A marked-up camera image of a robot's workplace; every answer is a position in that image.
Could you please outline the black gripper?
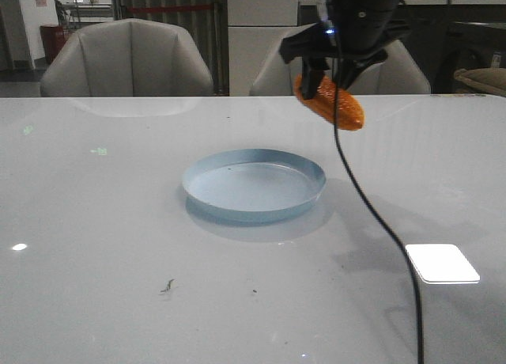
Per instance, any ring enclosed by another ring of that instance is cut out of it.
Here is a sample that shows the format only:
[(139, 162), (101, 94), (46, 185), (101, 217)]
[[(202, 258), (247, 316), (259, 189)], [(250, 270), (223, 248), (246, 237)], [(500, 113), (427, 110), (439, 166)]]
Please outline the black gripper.
[[(319, 22), (283, 39), (279, 53), (285, 63), (302, 58), (300, 92), (311, 100), (325, 72), (326, 58), (362, 60), (373, 56), (402, 34), (389, 24), (402, 0), (316, 0)], [(371, 66), (363, 61), (341, 61), (338, 88), (348, 89)]]

